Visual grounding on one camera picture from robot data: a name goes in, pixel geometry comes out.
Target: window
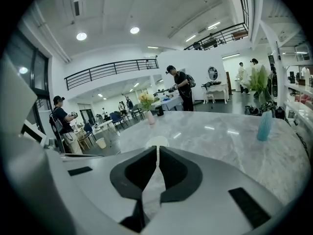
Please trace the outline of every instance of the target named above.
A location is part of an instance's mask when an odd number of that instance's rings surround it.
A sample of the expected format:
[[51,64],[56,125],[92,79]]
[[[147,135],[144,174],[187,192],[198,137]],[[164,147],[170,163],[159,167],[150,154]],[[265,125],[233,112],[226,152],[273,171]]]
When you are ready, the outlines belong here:
[[36,124],[39,130],[46,134],[51,129],[47,125],[48,115],[51,112],[47,81],[48,59],[18,30],[11,35],[5,51],[18,75],[38,97],[26,119],[31,124]]

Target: trash bin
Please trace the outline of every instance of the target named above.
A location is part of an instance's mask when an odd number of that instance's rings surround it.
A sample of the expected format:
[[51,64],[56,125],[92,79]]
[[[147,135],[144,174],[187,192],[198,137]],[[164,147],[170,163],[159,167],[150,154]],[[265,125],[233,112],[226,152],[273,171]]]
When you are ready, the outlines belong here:
[[105,147],[107,147],[107,144],[105,143],[104,138],[98,139],[96,143],[101,149],[104,149]]

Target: black rubber pad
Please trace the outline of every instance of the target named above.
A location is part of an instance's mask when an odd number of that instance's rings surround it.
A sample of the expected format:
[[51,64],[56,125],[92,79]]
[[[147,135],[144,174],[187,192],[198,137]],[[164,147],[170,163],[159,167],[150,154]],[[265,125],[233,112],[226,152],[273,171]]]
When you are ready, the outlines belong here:
[[68,173],[70,176],[75,176],[75,175],[82,174],[91,170],[92,169],[89,166],[86,166],[86,167],[81,167],[81,168],[74,169],[74,170],[69,170]]
[[243,188],[232,189],[228,192],[254,228],[270,220],[270,216]]

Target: dark floor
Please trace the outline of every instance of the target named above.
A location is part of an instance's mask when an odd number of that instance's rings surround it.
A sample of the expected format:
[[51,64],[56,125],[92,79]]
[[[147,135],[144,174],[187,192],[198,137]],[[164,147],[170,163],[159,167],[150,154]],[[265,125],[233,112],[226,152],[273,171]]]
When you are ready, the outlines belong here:
[[[220,113],[235,113],[235,114],[244,114],[246,105],[253,105],[260,107],[260,103],[258,99],[253,98],[254,92],[251,92],[250,95],[246,95],[245,93],[241,94],[240,92],[233,92],[233,95],[229,96],[229,101],[227,104],[224,103],[224,100],[216,100],[215,104],[212,103],[212,100],[208,104],[197,104],[194,107],[195,111],[199,112],[220,112]],[[126,128],[131,127],[134,124],[140,122],[140,120],[131,119],[130,124],[128,122],[128,126]],[[123,128],[118,125],[118,129],[120,132],[123,132]],[[100,138],[104,138],[107,147],[101,149],[97,144],[91,147],[90,150],[83,151],[84,154],[93,154],[93,155],[102,155],[102,156],[110,156],[115,155],[120,152],[119,147],[119,136],[117,134],[113,134],[109,131],[100,132],[94,135],[98,140]]]

